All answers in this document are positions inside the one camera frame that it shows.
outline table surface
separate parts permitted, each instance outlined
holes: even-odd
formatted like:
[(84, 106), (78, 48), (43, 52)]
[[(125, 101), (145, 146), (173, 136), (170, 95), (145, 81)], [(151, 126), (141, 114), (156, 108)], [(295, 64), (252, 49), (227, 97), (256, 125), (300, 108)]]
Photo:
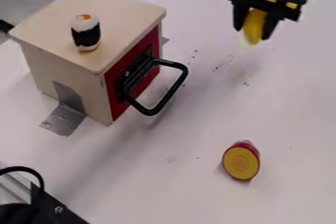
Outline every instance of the table surface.
[[(161, 23), (165, 13), (164, 8), (139, 0), (56, 0), (10, 30), (10, 35), (98, 75)], [(96, 50), (81, 53), (76, 48), (70, 27), (78, 14), (99, 18), (101, 39)]]
[[(336, 0), (308, 0), (248, 48), (225, 0), (146, 0), (167, 8), (164, 58), (190, 68), (168, 108), (130, 108), (110, 127), (86, 118), (68, 138), (38, 127), (57, 106), (36, 90), (19, 45), (0, 57), (0, 156), (37, 169), (51, 194), (90, 223), (332, 223), (336, 197)], [(177, 77), (164, 69), (140, 97), (152, 104)], [(221, 166), (251, 140), (250, 183)]]

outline beige box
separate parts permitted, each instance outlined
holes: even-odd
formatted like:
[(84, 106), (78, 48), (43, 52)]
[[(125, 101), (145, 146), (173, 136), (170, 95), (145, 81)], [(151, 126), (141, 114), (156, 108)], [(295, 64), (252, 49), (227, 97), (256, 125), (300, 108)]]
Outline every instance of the beige box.
[[(71, 34), (76, 15), (93, 14), (100, 20), (97, 49), (81, 53)], [(141, 0), (57, 0), (10, 31), (25, 53), (36, 86), (59, 99), (55, 82), (76, 94), (84, 111), (110, 125), (130, 105), (121, 101), (116, 80), (151, 48), (160, 58), (160, 23), (164, 8)], [(152, 69), (132, 95), (137, 97), (159, 73)]]

